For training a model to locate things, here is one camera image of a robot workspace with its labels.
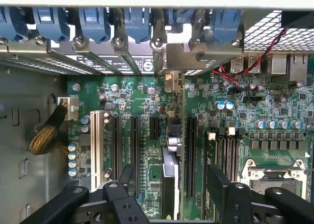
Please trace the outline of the black RAM slot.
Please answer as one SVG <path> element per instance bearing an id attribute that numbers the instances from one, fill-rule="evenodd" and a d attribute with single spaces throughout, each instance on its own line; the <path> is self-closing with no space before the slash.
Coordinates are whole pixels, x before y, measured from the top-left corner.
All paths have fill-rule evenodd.
<path id="1" fill-rule="evenodd" d="M 227 157 L 226 157 L 226 175 L 229 180 L 232 180 L 232 159 L 233 159 L 233 136 L 235 134 L 235 128 L 227 128 Z"/>
<path id="2" fill-rule="evenodd" d="M 207 132 L 208 152 L 207 158 L 209 164 L 217 164 L 217 136 L 215 132 Z"/>
<path id="3" fill-rule="evenodd" d="M 223 173 L 225 173 L 224 169 L 224 148 L 225 148 L 225 128 L 221 127 L 218 130 L 218 160 L 217 160 L 217 165 L 218 167 L 222 170 Z"/>
<path id="4" fill-rule="evenodd" d="M 234 136 L 233 156 L 233 181 L 237 181 L 238 129 Z"/>

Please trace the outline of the silver USB port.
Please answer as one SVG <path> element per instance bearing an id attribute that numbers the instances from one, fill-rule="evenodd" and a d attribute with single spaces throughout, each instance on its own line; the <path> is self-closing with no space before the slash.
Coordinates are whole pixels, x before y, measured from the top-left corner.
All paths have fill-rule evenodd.
<path id="1" fill-rule="evenodd" d="M 244 69 L 250 68 L 257 62 L 259 55 L 249 55 L 245 58 L 244 61 Z M 259 63 L 256 67 L 250 70 L 248 73 L 250 74 L 260 74 L 261 73 L 261 64 Z"/>
<path id="2" fill-rule="evenodd" d="M 239 73 L 239 72 L 243 71 L 243 69 L 244 69 L 243 56 L 238 56 L 238 57 L 235 57 L 234 59 L 232 59 L 230 68 L 231 68 L 231 70 L 230 70 L 231 73 Z"/>

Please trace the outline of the green expansion card with bracket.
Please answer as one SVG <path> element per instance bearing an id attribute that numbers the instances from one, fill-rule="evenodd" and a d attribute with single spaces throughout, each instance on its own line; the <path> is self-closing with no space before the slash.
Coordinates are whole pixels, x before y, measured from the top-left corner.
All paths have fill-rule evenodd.
<path id="1" fill-rule="evenodd" d="M 166 220 L 179 220 L 184 194 L 185 96 L 184 74 L 167 72 L 164 89 L 171 94 L 166 108 L 165 144 L 162 147 L 161 214 Z"/>

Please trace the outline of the green motherboard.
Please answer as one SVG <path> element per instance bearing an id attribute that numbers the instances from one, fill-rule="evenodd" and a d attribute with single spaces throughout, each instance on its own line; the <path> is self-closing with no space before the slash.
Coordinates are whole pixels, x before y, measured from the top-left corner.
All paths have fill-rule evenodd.
<path id="1" fill-rule="evenodd" d="M 80 91 L 72 89 L 80 85 Z M 111 85 L 119 86 L 118 92 Z M 78 120 L 69 122 L 69 143 L 78 142 L 77 169 L 70 177 L 77 185 L 91 190 L 90 132 L 81 132 L 80 119 L 91 111 L 104 113 L 104 181 L 113 178 L 112 117 L 122 119 L 122 172 L 131 162 L 131 116 L 140 116 L 140 193 L 135 196 L 150 219 L 163 219 L 161 214 L 162 147 L 165 144 L 166 108 L 171 94 L 164 89 L 164 77 L 75 76 L 69 78 L 70 97 L 78 98 Z M 305 81 L 286 82 L 283 78 L 248 74 L 233 82 L 216 75 L 184 79 L 185 161 L 184 194 L 180 220 L 219 221 L 219 213 L 207 191 L 207 132 L 225 128 L 224 169 L 226 175 L 227 128 L 238 129 L 237 181 L 245 162 L 252 158 L 257 165 L 290 166 L 301 159 L 308 175 L 308 198 L 314 203 L 314 74 Z M 231 101 L 232 110 L 218 110 L 216 101 Z M 150 139 L 150 116 L 159 117 L 159 136 Z M 197 118 L 195 197 L 188 191 L 187 119 Z"/>

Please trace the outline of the grey metal PC case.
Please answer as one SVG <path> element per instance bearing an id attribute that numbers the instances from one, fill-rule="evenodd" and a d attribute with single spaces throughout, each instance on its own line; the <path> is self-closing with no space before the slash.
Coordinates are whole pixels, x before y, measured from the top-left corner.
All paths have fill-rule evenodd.
<path id="1" fill-rule="evenodd" d="M 152 38 L 166 44 L 166 65 L 160 75 L 104 74 L 82 75 L 66 70 L 67 75 L 45 74 L 0 64 L 0 224 L 21 224 L 69 183 L 67 108 L 57 104 L 58 97 L 70 97 L 69 78 L 75 76 L 164 77 L 175 71 L 186 75 L 213 74 L 233 82 L 248 75 L 261 64 L 258 75 L 288 78 L 288 64 L 293 54 L 308 56 L 307 75 L 314 74 L 314 28 L 282 28 L 282 11 L 314 11 L 314 0 L 0 0 L 0 6 L 17 7 L 25 16 L 28 40 L 13 42 L 0 37 L 8 51 L 36 60 L 42 49 L 35 37 L 33 7 L 62 7 L 68 17 L 70 39 L 51 48 L 72 59 L 79 55 L 73 39 L 84 36 L 80 7 L 105 7 L 109 16 L 111 38 L 107 42 L 90 41 L 93 53 L 116 55 L 111 45 L 114 37 L 127 37 L 131 56 L 153 56 Z M 124 8 L 150 8 L 151 39 L 136 43 L 125 32 Z M 189 24 L 168 24 L 169 9 L 195 9 Z M 240 9 L 237 36 L 230 42 L 217 43 L 211 27 L 214 9 Z M 231 60 L 259 55 L 257 62 L 239 73 L 231 73 Z M 271 75 L 269 61 L 273 55 L 287 57 L 285 75 Z M 150 224 L 220 224 L 206 220 L 150 219 Z"/>

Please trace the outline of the black label sticker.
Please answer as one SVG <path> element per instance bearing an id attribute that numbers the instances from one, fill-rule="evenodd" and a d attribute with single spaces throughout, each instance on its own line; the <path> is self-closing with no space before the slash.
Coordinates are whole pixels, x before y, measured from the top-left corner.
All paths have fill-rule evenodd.
<path id="1" fill-rule="evenodd" d="M 92 61 L 86 57 L 80 55 L 74 55 L 72 57 L 74 60 L 85 64 L 86 66 L 93 67 L 94 69 L 101 71 L 104 74 L 112 74 L 112 72 L 106 67 L 102 67 L 99 64 L 96 64 L 95 61 Z M 121 71 L 123 74 L 132 74 L 130 67 L 124 63 L 118 56 L 116 55 L 101 55 L 101 58 L 106 61 L 108 64 L 112 65 L 114 68 Z M 146 55 L 136 55 L 132 56 L 139 70 L 143 74 L 154 74 L 154 65 L 153 65 L 153 57 Z"/>

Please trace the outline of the metal CPU socket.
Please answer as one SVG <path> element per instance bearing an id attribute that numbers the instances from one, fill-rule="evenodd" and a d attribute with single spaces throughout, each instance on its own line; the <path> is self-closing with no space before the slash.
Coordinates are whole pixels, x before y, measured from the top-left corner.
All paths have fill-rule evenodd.
<path id="1" fill-rule="evenodd" d="M 239 182 L 251 190 L 265 194 L 270 187 L 285 188 L 303 199 L 308 198 L 308 175 L 303 160 L 297 159 L 290 166 L 267 167 L 257 165 L 249 158 L 239 175 Z"/>

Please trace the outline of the silver rear port block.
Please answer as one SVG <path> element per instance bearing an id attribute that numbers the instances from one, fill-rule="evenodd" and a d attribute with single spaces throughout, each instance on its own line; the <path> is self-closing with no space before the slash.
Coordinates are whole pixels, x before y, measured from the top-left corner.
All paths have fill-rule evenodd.
<path id="1" fill-rule="evenodd" d="M 269 61 L 271 75 L 285 75 L 287 71 L 287 57 L 273 55 Z"/>

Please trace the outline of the perforated metal slot cover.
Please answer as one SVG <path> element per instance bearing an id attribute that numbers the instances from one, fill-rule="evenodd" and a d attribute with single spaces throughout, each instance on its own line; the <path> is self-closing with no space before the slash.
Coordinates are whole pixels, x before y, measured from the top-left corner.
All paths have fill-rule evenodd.
<path id="1" fill-rule="evenodd" d="M 16 54 L 11 54 L 8 51 L 8 45 L 3 44 L 0 44 L 0 64 L 6 64 L 10 67 L 17 67 L 24 70 L 36 71 L 45 74 L 68 74 L 68 72 L 65 71 L 63 68 L 18 56 Z"/>

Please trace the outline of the white expansion slot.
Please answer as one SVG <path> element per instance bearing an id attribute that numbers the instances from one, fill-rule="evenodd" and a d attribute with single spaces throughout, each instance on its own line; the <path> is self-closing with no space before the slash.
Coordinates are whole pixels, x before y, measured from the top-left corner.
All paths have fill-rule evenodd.
<path id="1" fill-rule="evenodd" d="M 101 110 L 90 112 L 91 146 L 91 192 L 96 191 L 104 181 L 104 113 Z"/>

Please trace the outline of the blue slot retention clip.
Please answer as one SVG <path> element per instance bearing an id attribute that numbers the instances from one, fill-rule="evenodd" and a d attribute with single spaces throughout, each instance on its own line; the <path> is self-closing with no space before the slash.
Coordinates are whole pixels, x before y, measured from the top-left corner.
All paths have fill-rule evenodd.
<path id="1" fill-rule="evenodd" d="M 189 24 L 195 9 L 169 9 L 168 24 Z"/>
<path id="2" fill-rule="evenodd" d="M 124 8 L 126 34 L 136 43 L 147 42 L 151 39 L 150 8 Z"/>
<path id="3" fill-rule="evenodd" d="M 56 43 L 69 41 L 68 17 L 62 7 L 33 7 L 32 12 L 41 36 Z"/>
<path id="4" fill-rule="evenodd" d="M 0 37 L 13 42 L 28 40 L 26 18 L 17 7 L 0 6 Z"/>
<path id="5" fill-rule="evenodd" d="M 84 36 L 97 44 L 110 40 L 111 28 L 105 7 L 80 7 L 78 14 Z"/>
<path id="6" fill-rule="evenodd" d="M 214 9 L 211 27 L 215 41 L 222 44 L 235 39 L 240 20 L 240 9 Z"/>

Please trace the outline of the black case fan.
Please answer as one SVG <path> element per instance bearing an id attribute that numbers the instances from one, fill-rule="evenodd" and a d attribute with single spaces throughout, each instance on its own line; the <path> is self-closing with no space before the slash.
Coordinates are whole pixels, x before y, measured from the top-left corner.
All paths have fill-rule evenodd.
<path id="1" fill-rule="evenodd" d="M 282 11 L 282 28 L 314 28 L 314 11 Z"/>

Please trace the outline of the silver ethernet port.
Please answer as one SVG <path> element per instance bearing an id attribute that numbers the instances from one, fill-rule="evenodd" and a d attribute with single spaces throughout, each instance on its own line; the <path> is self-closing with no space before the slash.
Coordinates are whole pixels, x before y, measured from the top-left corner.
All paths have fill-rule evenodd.
<path id="1" fill-rule="evenodd" d="M 289 81 L 305 81 L 307 78 L 308 56 L 293 54 L 288 64 Z"/>

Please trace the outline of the short black expansion slot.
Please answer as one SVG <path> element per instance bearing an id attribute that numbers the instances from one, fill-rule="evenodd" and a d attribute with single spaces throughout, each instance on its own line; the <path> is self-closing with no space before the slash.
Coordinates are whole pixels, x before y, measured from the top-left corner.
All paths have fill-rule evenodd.
<path id="1" fill-rule="evenodd" d="M 159 136 L 159 117 L 150 116 L 149 124 L 150 124 L 150 139 L 157 140 Z"/>

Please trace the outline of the white power connector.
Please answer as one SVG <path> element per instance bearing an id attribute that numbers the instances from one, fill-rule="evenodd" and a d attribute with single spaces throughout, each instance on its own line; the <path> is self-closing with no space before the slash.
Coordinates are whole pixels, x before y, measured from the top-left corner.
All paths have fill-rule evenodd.
<path id="1" fill-rule="evenodd" d="M 66 121 L 77 121 L 79 119 L 79 99 L 77 97 L 58 97 L 57 104 L 67 108 Z"/>

